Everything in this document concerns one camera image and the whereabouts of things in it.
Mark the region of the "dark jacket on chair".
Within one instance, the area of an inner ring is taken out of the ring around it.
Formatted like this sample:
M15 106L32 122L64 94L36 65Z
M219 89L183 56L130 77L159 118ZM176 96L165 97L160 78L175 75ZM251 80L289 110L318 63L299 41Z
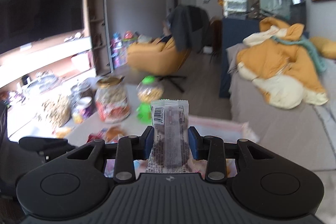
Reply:
M177 51L201 52L210 41L210 20L206 10L178 5L167 17Z

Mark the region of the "large glass nut jar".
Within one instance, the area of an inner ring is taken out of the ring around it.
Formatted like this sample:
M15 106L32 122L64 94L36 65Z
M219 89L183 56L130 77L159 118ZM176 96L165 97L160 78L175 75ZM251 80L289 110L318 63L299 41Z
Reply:
M71 114L67 95L50 93L42 95L37 103L37 118L54 128L64 126Z

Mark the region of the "grey sofa cover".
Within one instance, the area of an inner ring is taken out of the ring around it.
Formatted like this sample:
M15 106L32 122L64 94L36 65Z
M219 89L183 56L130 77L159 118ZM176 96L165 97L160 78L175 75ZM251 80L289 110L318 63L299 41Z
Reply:
M335 129L326 128L311 105L282 110L267 104L260 91L238 74L235 56L243 48L239 43L226 50L232 119L247 122L266 149L309 170L334 170Z

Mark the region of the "orange plush corgi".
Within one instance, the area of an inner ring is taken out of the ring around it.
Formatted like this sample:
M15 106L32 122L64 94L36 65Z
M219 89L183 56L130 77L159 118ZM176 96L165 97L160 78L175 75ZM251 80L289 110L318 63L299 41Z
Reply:
M301 102L321 106L328 102L319 75L326 65L301 23L288 24L274 17L260 21L260 31L243 39L236 54L239 75L261 92L264 100L280 109Z

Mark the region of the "television screen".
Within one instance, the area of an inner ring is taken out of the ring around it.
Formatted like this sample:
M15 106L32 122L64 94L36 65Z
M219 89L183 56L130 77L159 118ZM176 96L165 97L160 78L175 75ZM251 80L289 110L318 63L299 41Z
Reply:
M1 53L83 28L83 0L1 0Z

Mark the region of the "purple paper cup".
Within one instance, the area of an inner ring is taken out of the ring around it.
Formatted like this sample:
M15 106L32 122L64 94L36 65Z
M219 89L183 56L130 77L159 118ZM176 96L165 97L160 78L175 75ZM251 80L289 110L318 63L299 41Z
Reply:
M92 115L93 113L92 103L93 102L91 97L80 98L76 103L75 109L83 119L87 119Z

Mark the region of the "meat floss bun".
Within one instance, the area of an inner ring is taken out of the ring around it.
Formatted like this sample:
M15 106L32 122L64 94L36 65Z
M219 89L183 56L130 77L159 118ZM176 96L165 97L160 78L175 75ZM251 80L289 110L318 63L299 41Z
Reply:
M103 133L103 139L106 144L117 143L121 138L125 137L126 133L120 126L112 126Z

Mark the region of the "peanut jar gold lid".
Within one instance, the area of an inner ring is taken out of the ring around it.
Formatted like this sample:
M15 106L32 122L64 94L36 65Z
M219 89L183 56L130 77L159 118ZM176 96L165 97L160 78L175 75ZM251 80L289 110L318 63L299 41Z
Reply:
M103 77L96 82L96 87L95 105L102 122L118 123L130 115L123 77Z

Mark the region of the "green candy dispenser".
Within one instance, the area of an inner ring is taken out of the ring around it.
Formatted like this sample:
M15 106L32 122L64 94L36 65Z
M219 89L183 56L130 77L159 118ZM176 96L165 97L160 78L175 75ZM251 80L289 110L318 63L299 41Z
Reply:
M140 105L137 118L142 123L151 123L151 102L162 98L164 88L154 76L146 76L136 88Z

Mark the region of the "pink gift box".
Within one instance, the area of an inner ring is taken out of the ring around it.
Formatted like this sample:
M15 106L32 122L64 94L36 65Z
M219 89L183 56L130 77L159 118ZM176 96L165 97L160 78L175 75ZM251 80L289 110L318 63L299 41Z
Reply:
M247 138L254 142L258 142L259 138L249 127L248 123L236 123L233 121L219 120L212 118L189 116L189 125L194 126L198 133L202 136L212 135L222 138L226 143L235 143L238 139ZM117 124L120 126L126 135L141 135L146 129L147 125L139 122L138 120L124 121ZM150 157L148 160L134 161L135 175L139 176L140 173L169 173L161 161ZM188 162L183 168L176 170L176 173L200 173L205 176L206 161L194 160L190 155Z

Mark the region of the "dark grain snack bar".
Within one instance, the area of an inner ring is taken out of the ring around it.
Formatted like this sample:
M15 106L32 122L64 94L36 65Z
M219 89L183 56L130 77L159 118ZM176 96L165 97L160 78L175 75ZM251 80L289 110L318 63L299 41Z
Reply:
M154 142L147 173L191 173L188 139L189 102L156 100L151 102Z

